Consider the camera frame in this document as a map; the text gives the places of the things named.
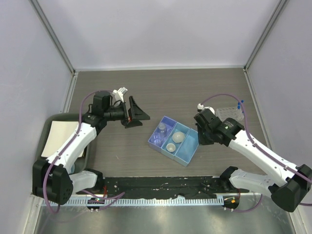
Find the clear test tube rack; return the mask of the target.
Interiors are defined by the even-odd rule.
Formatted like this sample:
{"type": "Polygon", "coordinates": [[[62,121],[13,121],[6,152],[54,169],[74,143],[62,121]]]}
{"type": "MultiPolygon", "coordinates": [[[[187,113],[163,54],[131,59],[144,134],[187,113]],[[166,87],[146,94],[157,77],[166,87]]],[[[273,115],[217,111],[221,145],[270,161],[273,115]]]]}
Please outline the clear test tube rack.
{"type": "Polygon", "coordinates": [[[227,118],[233,118],[236,121],[242,121],[244,119],[244,114],[241,109],[237,106],[218,108],[215,114],[221,121],[225,121],[227,118]]]}

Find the white evaporating dish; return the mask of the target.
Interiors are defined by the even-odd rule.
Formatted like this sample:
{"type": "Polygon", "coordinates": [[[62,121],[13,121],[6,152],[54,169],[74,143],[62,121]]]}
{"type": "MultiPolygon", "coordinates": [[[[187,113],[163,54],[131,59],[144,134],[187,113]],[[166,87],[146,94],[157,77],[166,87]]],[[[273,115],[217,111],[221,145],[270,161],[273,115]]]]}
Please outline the white evaporating dish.
{"type": "Polygon", "coordinates": [[[175,132],[172,135],[172,140],[175,143],[181,143],[185,138],[185,134],[183,132],[175,132]]]}

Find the small glass beaker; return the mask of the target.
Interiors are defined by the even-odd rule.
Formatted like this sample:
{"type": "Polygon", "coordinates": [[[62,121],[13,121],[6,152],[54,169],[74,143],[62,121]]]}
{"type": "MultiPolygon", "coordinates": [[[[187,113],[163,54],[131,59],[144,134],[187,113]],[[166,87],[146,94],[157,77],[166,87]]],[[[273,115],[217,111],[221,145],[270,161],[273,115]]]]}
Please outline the small glass beaker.
{"type": "Polygon", "coordinates": [[[164,137],[160,133],[154,133],[151,136],[150,142],[158,147],[161,147],[164,142],[164,137]]]}

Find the blue compartment organizer tray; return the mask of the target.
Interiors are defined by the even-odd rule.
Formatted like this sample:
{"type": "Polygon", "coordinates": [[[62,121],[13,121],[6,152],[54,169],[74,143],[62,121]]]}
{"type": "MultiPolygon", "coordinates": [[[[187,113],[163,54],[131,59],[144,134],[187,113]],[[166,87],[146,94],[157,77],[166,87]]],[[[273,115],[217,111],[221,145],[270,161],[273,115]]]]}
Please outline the blue compartment organizer tray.
{"type": "Polygon", "coordinates": [[[199,146],[196,130],[167,116],[159,122],[148,143],[152,149],[185,167],[199,146]]]}

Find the white ceramic crucible cup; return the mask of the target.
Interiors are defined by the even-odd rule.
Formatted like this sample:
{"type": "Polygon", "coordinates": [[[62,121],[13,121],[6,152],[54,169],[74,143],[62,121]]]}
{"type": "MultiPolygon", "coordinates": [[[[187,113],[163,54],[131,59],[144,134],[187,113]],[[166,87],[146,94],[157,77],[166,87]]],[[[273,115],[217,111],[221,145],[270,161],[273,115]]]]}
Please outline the white ceramic crucible cup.
{"type": "Polygon", "coordinates": [[[166,150],[170,153],[173,153],[176,150],[176,146],[173,143],[168,143],[166,145],[166,150]]]}

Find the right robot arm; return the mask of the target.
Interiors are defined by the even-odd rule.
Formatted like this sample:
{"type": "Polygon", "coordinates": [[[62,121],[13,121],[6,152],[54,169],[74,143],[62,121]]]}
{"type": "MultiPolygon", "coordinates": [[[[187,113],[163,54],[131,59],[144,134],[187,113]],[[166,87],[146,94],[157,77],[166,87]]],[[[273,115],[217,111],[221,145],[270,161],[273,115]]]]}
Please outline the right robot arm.
{"type": "Polygon", "coordinates": [[[312,170],[280,157],[249,134],[245,127],[227,118],[221,121],[211,108],[202,108],[194,116],[200,145],[219,143],[229,147],[258,166],[264,175],[248,173],[230,166],[220,175],[220,187],[230,193],[246,189],[272,199],[281,209],[294,212],[311,189],[312,170]]]}

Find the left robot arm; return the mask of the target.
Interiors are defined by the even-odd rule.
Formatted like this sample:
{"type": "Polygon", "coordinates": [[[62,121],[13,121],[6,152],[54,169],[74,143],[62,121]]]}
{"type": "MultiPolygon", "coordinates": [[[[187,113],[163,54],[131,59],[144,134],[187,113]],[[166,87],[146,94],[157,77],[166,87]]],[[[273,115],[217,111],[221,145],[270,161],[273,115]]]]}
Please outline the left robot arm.
{"type": "Polygon", "coordinates": [[[89,190],[100,194],[104,188],[103,174],[93,169],[78,173],[72,167],[84,149],[99,135],[109,121],[120,121],[125,128],[142,126],[149,120],[145,113],[129,96],[130,107],[126,107],[124,94],[127,89],[100,90],[92,92],[93,102],[88,111],[79,112],[78,126],[63,145],[47,159],[38,159],[32,168],[32,193],[45,200],[65,204],[73,193],[89,190]]]}

